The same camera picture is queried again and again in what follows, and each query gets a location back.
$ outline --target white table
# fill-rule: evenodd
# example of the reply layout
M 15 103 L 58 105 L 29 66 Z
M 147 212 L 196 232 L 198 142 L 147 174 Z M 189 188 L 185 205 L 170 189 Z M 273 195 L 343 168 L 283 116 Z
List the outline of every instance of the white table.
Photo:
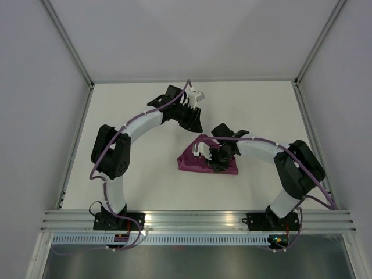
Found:
M 184 83 L 172 83 L 182 88 Z M 103 201 L 102 184 L 90 181 L 90 161 L 98 129 L 116 126 L 143 111 L 164 94 L 169 83 L 96 84 L 67 186 L 63 209 L 87 209 Z M 199 103 L 204 133 L 225 122 L 280 142 L 308 142 L 290 82 L 193 83 L 205 93 Z M 273 164 L 237 156 L 239 175 L 190 173 L 177 169 L 177 157 L 198 136 L 168 121 L 131 146 L 124 194 L 131 210 L 253 210 L 265 209 L 282 186 Z M 312 195 L 324 201 L 316 188 Z M 304 209 L 323 209 L 306 201 Z

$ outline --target perforated metal strip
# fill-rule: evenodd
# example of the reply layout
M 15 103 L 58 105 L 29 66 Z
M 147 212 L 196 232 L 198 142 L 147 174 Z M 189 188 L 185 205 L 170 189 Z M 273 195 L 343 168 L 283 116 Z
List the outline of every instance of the perforated metal strip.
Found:
M 115 245 L 122 242 L 114 241 L 114 234 L 55 234 L 53 244 L 95 244 Z M 128 243 L 132 243 L 137 235 L 132 233 Z M 148 234 L 141 237 L 142 245 L 269 245 L 269 235 L 234 235 L 234 234 Z

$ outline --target purple cloth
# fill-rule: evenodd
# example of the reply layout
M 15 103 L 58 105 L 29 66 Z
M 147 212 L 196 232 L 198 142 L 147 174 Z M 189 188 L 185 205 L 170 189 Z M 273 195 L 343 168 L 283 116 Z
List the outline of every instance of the purple cloth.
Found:
M 207 164 L 207 160 L 204 158 L 204 156 L 195 157 L 192 153 L 192 147 L 200 141 L 200 139 L 208 138 L 207 135 L 201 134 L 198 136 L 181 154 L 180 157 L 177 158 L 178 163 L 178 169 L 184 170 L 184 171 L 193 171 L 196 173 L 215 173 L 213 169 Z M 218 143 L 213 141 L 212 139 L 206 139 L 203 141 L 208 146 L 213 146 Z M 228 169 L 219 172 L 221 174 L 238 174 L 238 168 L 237 168 L 237 162 L 235 160 L 235 157 L 232 157 L 229 164 Z

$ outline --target gray floor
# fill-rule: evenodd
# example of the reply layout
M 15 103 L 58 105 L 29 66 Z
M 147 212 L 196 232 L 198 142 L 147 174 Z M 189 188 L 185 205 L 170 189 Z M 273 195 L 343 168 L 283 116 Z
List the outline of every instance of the gray floor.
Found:
M 88 246 L 55 246 L 58 252 Z M 51 253 L 47 279 L 354 278 L 339 238 L 301 236 L 285 253 L 249 246 L 138 246 L 121 252 Z

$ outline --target white tabletop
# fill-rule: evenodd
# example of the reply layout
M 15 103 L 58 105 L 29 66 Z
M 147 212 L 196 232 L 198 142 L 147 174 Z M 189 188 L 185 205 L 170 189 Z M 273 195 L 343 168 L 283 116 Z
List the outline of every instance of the white tabletop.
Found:
M 184 83 L 172 83 L 182 88 Z M 102 184 L 90 181 L 90 161 L 98 129 L 118 126 L 164 94 L 169 83 L 96 84 L 67 186 L 63 209 L 88 209 L 103 201 Z M 205 93 L 199 103 L 205 134 L 225 122 L 279 142 L 308 142 L 290 82 L 193 83 Z M 131 210 L 253 210 L 265 209 L 282 186 L 273 164 L 237 156 L 239 174 L 191 173 L 178 170 L 177 157 L 198 136 L 175 121 L 147 132 L 131 146 L 130 167 L 123 191 Z M 316 188 L 312 195 L 324 201 Z M 323 209 L 305 201 L 304 209 Z

